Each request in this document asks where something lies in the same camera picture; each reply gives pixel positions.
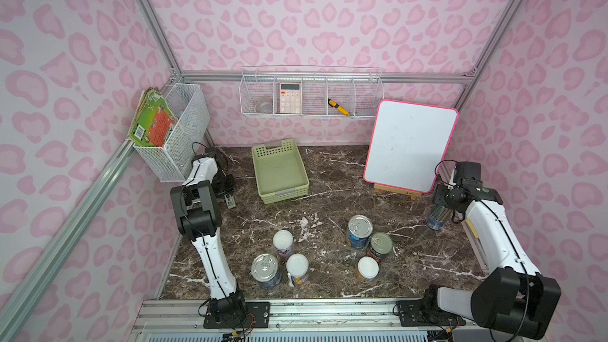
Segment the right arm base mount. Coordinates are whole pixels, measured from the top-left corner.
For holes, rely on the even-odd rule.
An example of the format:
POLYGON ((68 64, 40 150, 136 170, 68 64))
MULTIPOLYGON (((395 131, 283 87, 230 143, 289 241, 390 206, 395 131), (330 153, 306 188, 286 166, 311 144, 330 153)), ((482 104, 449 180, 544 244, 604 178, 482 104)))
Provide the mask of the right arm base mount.
POLYGON ((441 310, 438 305, 439 286, 431 285, 421 299, 397 301, 393 314, 398 316, 402 327, 406 326, 465 326, 466 320, 454 313, 441 310))

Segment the blue soup can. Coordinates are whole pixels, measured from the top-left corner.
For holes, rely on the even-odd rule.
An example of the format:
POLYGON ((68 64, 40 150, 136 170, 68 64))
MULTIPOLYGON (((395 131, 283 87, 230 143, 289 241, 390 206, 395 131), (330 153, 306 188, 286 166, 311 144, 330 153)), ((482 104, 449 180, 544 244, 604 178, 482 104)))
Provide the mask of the blue soup can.
POLYGON ((348 221, 346 242, 354 250, 362 250, 367 246, 373 233, 373 223, 365 215, 354 215, 348 221))
POLYGON ((277 288, 282 280, 279 260, 269 253, 263 253, 253 260, 251 274, 266 291, 277 288))

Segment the white lid yellow can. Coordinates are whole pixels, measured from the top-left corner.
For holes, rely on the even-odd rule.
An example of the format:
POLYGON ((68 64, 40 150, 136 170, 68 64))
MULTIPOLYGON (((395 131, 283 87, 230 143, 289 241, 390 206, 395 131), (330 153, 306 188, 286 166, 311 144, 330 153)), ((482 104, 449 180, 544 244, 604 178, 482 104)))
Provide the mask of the white lid yellow can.
POLYGON ((288 285, 293 288, 304 285, 309 278, 309 261, 300 254, 295 253, 288 258, 286 265, 288 285))

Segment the blue lid pencil jar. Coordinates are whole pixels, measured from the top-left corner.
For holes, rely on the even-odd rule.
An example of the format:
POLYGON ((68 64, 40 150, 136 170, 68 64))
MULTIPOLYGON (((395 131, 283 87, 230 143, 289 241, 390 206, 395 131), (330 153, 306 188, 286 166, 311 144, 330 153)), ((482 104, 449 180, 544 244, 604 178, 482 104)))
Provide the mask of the blue lid pencil jar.
POLYGON ((451 218, 451 214, 451 209, 441 205, 434 205, 427 215, 426 224, 430 229, 439 231, 444 226, 446 221, 451 218))

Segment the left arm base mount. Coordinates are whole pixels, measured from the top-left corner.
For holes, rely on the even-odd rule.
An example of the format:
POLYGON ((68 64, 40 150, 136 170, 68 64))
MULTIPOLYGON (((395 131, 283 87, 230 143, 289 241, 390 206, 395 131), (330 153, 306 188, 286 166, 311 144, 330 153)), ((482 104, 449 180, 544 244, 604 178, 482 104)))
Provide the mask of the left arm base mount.
POLYGON ((204 329, 267 329, 269 327, 271 303, 247 300, 244 309, 207 310, 204 329))

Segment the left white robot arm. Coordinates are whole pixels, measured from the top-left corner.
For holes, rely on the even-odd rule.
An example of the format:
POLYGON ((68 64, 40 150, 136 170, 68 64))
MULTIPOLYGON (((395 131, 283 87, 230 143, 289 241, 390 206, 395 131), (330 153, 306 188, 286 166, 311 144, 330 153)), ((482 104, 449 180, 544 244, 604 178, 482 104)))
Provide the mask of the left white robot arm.
POLYGON ((215 322, 240 326, 247 307, 238 282, 229 268, 221 243, 222 216, 218 199, 232 196, 234 177, 221 163, 225 155, 209 147, 193 159, 185 182, 170 190, 177 228, 193 244, 203 263, 210 288, 207 313, 215 322))

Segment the grey white stapler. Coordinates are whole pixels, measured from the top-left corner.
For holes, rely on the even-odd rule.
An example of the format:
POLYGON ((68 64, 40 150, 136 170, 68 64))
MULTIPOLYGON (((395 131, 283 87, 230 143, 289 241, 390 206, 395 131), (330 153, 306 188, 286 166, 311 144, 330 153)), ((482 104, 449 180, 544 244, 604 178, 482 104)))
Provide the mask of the grey white stapler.
POLYGON ((236 202, 235 202, 235 199, 234 199, 234 195, 233 195, 233 194, 227 193, 227 194, 224 196, 224 200, 225 200, 226 206, 227 206, 229 209, 233 209, 233 208, 235 208, 235 207, 236 207, 236 202))

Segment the white lid can back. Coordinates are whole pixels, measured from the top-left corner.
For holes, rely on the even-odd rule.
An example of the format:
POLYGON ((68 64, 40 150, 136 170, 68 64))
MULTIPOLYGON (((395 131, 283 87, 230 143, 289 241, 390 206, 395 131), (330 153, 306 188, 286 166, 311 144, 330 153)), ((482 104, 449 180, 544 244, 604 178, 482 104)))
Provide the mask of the white lid can back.
POLYGON ((287 261, 294 254, 294 238, 290 231, 277 231, 273 236, 272 242, 278 257, 282 261, 287 261))

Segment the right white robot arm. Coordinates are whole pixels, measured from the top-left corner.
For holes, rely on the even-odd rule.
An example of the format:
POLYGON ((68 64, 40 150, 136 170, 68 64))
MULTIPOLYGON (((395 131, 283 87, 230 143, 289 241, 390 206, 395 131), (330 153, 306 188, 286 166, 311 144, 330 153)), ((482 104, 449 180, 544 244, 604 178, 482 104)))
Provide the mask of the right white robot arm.
POLYGON ((481 164, 457 161, 448 182, 436 186, 433 202, 472 224, 489 275, 474 291, 432 285, 426 311, 453 314, 511 338, 541 340, 561 297, 557 280, 545 277, 511 228, 500 194, 486 188, 481 164))

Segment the green plastic basket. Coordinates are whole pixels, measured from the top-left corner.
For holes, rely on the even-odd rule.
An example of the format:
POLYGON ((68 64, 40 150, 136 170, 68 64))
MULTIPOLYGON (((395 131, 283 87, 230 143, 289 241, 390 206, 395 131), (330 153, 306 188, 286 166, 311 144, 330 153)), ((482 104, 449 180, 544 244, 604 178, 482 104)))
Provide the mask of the green plastic basket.
POLYGON ((294 139, 251 148, 256 185, 264 204, 307 196, 310 181, 294 139))

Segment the green lid vegetable can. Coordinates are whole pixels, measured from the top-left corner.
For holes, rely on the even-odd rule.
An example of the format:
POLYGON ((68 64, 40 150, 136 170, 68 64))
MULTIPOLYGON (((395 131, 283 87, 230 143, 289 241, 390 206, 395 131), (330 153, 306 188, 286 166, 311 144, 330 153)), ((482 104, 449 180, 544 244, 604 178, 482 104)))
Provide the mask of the green lid vegetable can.
POLYGON ((375 232, 370 236, 367 246, 367 256, 378 263, 384 261, 393 251, 393 240, 387 233, 375 232))

